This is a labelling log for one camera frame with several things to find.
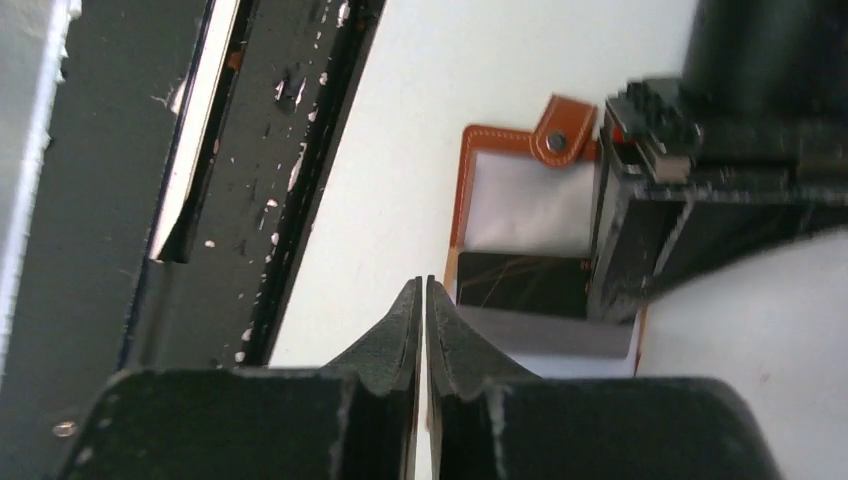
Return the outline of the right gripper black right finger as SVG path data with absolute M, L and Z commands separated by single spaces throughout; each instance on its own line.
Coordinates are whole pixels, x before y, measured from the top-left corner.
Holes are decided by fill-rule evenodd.
M 437 479 L 778 479 L 745 401 L 711 378 L 545 379 L 426 283 Z

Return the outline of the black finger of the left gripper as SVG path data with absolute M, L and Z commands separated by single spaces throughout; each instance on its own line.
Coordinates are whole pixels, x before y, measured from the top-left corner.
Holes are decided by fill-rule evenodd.
M 699 275 L 847 223 L 843 120 L 742 116 L 648 78 L 606 100 L 599 142 L 592 321 L 629 321 Z

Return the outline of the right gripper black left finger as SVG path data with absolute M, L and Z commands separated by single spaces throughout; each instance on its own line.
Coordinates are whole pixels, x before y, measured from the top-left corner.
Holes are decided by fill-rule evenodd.
M 319 368 L 143 369 L 114 377 L 60 479 L 410 479 L 422 279 Z

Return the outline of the brown leather card holder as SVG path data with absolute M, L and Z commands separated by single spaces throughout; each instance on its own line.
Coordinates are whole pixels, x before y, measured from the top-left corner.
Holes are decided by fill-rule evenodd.
M 463 319 L 495 349 L 549 378 L 630 377 L 640 325 L 534 315 L 456 302 L 458 256 L 506 253 L 587 259 L 600 147 L 595 105 L 554 95 L 531 130 L 480 124 L 462 134 L 444 283 Z

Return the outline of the black credit card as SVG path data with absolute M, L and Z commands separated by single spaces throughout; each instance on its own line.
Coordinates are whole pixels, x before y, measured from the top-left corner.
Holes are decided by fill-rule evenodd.
M 591 267 L 582 258 L 463 252 L 458 256 L 456 302 L 584 318 Z

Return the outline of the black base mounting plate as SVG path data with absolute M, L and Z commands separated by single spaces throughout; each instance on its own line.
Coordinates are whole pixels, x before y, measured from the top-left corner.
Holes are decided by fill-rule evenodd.
M 52 479 L 107 381 L 270 353 L 381 1 L 62 1 L 1 377 L 1 475 Z

